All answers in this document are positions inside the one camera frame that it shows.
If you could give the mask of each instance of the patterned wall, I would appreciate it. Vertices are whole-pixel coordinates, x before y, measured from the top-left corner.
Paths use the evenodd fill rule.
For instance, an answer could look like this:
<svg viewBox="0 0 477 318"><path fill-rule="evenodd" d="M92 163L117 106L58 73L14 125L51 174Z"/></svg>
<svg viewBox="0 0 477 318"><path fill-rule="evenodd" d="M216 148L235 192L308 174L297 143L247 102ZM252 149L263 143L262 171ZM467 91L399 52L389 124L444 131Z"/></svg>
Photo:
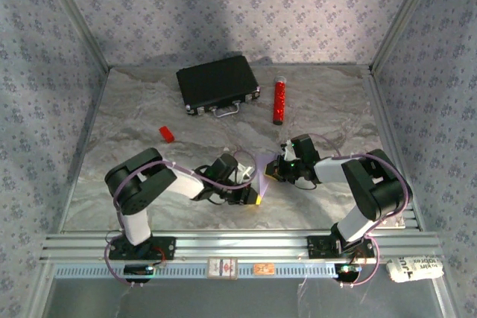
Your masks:
<svg viewBox="0 0 477 318"><path fill-rule="evenodd" d="M19 317L103 77L58 0L0 7L0 317Z"/></svg>
<svg viewBox="0 0 477 318"><path fill-rule="evenodd" d="M379 82L426 226L477 317L477 0L422 0Z"/></svg>
<svg viewBox="0 0 477 318"><path fill-rule="evenodd" d="M402 0L75 0L111 66L369 64Z"/></svg>

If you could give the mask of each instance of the small red object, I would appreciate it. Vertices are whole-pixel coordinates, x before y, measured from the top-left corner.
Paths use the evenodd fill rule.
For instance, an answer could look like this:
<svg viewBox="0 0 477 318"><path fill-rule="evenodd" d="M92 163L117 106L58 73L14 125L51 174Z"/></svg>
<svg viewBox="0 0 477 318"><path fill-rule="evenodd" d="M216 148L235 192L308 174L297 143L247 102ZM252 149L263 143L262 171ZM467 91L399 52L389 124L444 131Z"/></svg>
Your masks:
<svg viewBox="0 0 477 318"><path fill-rule="evenodd" d="M285 114L285 83L283 76L275 79L274 124L281 126Z"/></svg>
<svg viewBox="0 0 477 318"><path fill-rule="evenodd" d="M166 142L172 143L174 141L174 135L166 126L159 128L159 131Z"/></svg>

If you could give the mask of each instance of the tag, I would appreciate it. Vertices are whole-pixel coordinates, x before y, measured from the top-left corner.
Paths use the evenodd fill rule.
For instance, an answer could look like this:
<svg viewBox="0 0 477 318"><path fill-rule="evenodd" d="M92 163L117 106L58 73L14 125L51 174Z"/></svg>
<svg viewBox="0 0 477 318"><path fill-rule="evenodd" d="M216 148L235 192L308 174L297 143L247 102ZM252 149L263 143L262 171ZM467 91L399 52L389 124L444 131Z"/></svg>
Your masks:
<svg viewBox="0 0 477 318"><path fill-rule="evenodd" d="M254 264L253 274L255 276L272 276L275 274L274 264Z"/></svg>
<svg viewBox="0 0 477 318"><path fill-rule="evenodd" d="M207 260L208 279L237 279L237 258L209 258Z"/></svg>

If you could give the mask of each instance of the red tube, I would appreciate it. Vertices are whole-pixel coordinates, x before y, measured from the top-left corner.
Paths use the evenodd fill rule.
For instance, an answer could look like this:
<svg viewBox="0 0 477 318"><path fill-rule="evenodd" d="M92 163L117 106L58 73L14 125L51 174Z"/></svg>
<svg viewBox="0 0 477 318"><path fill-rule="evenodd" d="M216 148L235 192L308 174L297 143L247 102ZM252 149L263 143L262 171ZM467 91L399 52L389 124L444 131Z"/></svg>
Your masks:
<svg viewBox="0 0 477 318"><path fill-rule="evenodd" d="M275 78L274 124L281 126L285 114L285 83L283 76Z"/></svg>

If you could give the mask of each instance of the red block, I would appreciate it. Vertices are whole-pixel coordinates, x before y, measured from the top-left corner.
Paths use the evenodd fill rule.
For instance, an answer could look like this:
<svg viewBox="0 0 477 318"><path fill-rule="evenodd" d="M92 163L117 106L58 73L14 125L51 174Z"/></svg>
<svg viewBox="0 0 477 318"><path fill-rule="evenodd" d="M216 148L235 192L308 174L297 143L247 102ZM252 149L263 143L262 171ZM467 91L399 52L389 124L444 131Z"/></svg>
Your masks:
<svg viewBox="0 0 477 318"><path fill-rule="evenodd" d="M159 131L166 142L171 143L174 141L174 135L166 126L159 128Z"/></svg>

